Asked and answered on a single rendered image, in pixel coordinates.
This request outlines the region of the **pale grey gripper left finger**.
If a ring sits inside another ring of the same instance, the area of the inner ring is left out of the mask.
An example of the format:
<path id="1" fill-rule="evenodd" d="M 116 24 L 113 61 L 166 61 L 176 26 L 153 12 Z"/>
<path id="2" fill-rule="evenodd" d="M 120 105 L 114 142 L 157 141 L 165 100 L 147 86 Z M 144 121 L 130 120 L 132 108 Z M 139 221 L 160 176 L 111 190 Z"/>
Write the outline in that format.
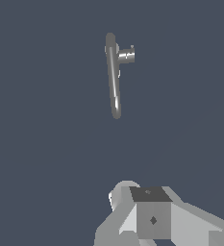
<path id="1" fill-rule="evenodd" d="M 131 186 L 138 187 L 138 184 L 133 181 L 122 181 L 109 193 L 112 213 L 97 228 L 93 246 L 140 246 L 135 232 L 119 232 L 123 222 L 135 206 Z"/>

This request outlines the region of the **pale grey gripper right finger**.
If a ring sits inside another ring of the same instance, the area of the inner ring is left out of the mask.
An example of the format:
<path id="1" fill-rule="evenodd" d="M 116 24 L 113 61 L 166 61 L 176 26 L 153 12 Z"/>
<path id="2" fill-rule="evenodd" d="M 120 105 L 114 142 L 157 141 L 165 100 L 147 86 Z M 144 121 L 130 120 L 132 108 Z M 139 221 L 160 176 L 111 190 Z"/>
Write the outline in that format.
<path id="1" fill-rule="evenodd" d="M 184 203 L 169 186 L 135 187 L 134 207 L 119 233 L 134 232 L 144 245 L 168 239 L 175 246 L 224 246 L 224 220 Z"/>

